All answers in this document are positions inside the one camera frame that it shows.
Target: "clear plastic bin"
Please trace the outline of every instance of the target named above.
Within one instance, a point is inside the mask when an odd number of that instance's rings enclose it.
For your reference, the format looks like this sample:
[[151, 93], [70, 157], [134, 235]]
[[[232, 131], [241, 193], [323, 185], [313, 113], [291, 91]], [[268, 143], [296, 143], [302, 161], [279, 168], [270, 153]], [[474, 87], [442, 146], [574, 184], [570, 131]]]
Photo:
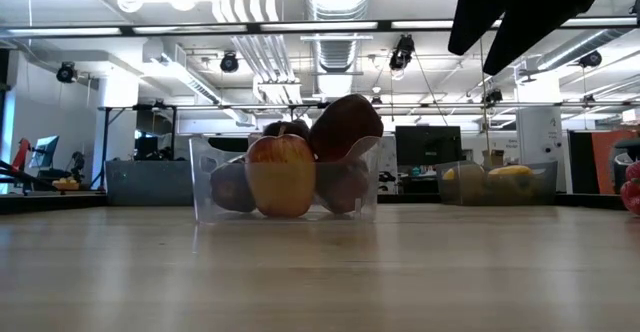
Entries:
[[470, 161], [439, 164], [436, 173], [442, 203], [463, 206], [553, 204], [558, 163], [523, 166], [529, 167], [533, 174], [491, 175], [492, 169]]
[[[242, 153], [230, 153], [212, 148], [206, 141], [191, 139], [191, 169], [195, 218], [200, 223], [237, 220], [375, 220], [378, 196], [378, 156], [380, 138], [366, 137], [351, 148], [341, 162], [314, 163], [313, 201], [309, 210], [297, 218], [266, 217], [255, 207], [247, 180], [247, 168], [260, 169], [262, 174], [282, 180], [282, 174], [297, 173], [297, 167], [258, 163], [249, 166], [237, 161]], [[309, 166], [300, 167], [309, 171]], [[275, 186], [285, 192], [294, 186]], [[283, 203], [296, 204], [305, 196], [283, 193]]]

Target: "wooden table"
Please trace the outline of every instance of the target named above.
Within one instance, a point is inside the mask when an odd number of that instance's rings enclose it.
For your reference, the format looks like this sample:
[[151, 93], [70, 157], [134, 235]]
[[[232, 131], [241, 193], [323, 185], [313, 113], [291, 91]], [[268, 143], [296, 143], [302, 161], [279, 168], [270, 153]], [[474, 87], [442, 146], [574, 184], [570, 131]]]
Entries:
[[383, 205], [379, 222], [190, 209], [0, 217], [0, 331], [640, 331], [640, 221]]

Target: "transparent container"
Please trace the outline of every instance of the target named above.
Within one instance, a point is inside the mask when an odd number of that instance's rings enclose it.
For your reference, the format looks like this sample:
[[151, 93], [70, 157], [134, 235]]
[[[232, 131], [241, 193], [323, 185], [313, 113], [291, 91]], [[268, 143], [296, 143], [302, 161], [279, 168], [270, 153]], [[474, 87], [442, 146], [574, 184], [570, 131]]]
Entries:
[[[263, 219], [375, 220], [380, 138], [361, 139], [340, 162], [311, 166], [247, 164], [242, 153], [215, 149], [202, 139], [191, 139], [189, 145], [195, 219], [199, 223]], [[249, 175], [256, 174], [262, 182], [253, 177], [250, 183]], [[296, 175], [309, 176], [310, 185], [286, 182]], [[259, 192], [262, 202], [254, 198], [256, 188], [262, 190]], [[263, 206], [262, 212], [257, 205]], [[265, 205], [273, 205], [271, 210], [275, 213], [264, 208]], [[297, 217], [304, 210], [307, 212]]]
[[471, 161], [439, 164], [436, 173], [442, 203], [461, 206], [553, 204], [558, 163], [522, 166], [529, 167], [533, 174], [492, 175], [489, 173], [492, 169]]

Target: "white column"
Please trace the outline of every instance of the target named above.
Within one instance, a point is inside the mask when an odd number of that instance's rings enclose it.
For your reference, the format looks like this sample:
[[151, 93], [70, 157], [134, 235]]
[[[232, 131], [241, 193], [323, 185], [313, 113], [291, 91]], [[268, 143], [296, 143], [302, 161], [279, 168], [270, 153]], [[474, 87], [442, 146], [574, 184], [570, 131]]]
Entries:
[[[101, 106], [130, 107], [138, 103], [138, 78], [129, 72], [114, 67], [112, 73], [100, 79]], [[113, 119], [119, 111], [111, 111], [109, 119]], [[137, 112], [125, 111], [109, 125], [106, 160], [119, 158], [130, 160], [135, 145]], [[105, 112], [96, 117], [95, 158], [93, 176], [98, 176], [102, 168], [102, 145], [104, 138]]]
[[[561, 102], [560, 83], [554, 71], [534, 75], [535, 81], [516, 84], [518, 102]], [[566, 191], [560, 107], [521, 108], [516, 114], [521, 163], [558, 162], [556, 190]]]

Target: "computer monitor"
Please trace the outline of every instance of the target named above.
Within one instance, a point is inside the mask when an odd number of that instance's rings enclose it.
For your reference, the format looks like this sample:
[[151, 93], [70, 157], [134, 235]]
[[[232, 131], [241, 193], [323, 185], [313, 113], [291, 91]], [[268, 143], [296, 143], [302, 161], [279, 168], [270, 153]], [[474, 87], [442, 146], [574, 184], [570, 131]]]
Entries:
[[59, 136], [40, 138], [36, 147], [32, 150], [29, 168], [51, 168], [53, 166], [53, 154], [58, 146]]
[[399, 166], [433, 166], [464, 159], [460, 127], [397, 126]]

